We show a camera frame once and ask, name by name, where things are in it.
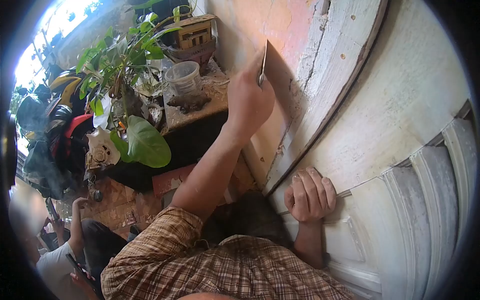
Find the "plastic container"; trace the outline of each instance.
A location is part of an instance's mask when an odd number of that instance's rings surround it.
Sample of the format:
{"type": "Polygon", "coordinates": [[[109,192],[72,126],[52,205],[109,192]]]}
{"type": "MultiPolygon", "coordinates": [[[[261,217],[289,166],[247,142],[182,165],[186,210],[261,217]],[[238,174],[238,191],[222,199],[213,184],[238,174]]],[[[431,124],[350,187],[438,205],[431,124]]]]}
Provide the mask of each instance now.
{"type": "Polygon", "coordinates": [[[200,65],[195,61],[177,63],[165,73],[165,79],[170,84],[176,96],[184,95],[202,89],[200,65]]]}

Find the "brown plaid shirt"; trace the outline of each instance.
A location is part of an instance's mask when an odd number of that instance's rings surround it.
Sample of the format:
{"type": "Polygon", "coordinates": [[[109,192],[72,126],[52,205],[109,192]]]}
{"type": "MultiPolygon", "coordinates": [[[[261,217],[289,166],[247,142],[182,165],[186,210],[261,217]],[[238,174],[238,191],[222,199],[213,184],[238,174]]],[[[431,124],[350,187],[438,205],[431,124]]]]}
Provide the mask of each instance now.
{"type": "Polygon", "coordinates": [[[202,221],[169,207],[104,269],[106,299],[178,299],[212,292],[240,299],[351,299],[327,273],[273,242],[235,235],[201,247],[202,221]]]}

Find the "wooden door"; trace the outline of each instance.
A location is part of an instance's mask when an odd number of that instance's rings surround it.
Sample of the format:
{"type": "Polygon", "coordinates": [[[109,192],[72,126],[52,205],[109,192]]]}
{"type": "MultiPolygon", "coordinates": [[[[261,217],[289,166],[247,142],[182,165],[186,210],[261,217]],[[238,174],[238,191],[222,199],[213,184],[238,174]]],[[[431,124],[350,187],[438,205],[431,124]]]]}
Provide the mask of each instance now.
{"type": "MultiPolygon", "coordinates": [[[[324,221],[324,250],[333,276],[359,299],[421,299],[447,266],[476,173],[469,98],[430,9],[392,0],[339,109],[320,130],[304,132],[313,145],[293,169],[313,165],[332,180],[338,199],[324,221]]],[[[310,109],[309,118],[325,117],[322,105],[310,109]]],[[[294,171],[278,170],[264,191],[295,238],[298,223],[283,199],[294,171]]]]}

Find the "phone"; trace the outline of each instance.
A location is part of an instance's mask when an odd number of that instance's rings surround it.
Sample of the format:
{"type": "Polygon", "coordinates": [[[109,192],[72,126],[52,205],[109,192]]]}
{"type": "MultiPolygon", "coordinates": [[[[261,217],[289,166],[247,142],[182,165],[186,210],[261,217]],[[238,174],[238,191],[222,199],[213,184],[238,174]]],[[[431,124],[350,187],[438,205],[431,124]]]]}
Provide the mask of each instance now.
{"type": "Polygon", "coordinates": [[[93,279],[88,279],[87,274],[86,274],[87,271],[78,266],[77,261],[73,259],[72,255],[70,253],[65,254],[65,256],[70,261],[70,263],[72,264],[74,269],[77,271],[77,274],[79,274],[79,276],[93,289],[93,291],[97,295],[99,295],[98,291],[97,291],[97,288],[95,287],[93,279]]]}
{"type": "Polygon", "coordinates": [[[53,221],[57,222],[58,220],[60,220],[59,215],[57,214],[57,211],[53,206],[52,198],[48,197],[47,199],[45,199],[45,204],[47,205],[48,212],[53,217],[53,221]]]}

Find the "wooden birdhouse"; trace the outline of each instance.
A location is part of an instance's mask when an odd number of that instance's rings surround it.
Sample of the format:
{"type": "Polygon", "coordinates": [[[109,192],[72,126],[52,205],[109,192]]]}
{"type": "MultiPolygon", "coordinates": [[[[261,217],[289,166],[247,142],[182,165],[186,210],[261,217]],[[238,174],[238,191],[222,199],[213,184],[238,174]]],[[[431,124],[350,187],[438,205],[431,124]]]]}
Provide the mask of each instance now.
{"type": "Polygon", "coordinates": [[[212,40],[212,20],[215,18],[216,16],[212,14],[204,14],[172,23],[165,26],[165,29],[182,27],[181,30],[175,31],[173,34],[180,49],[190,49],[212,40]]]}

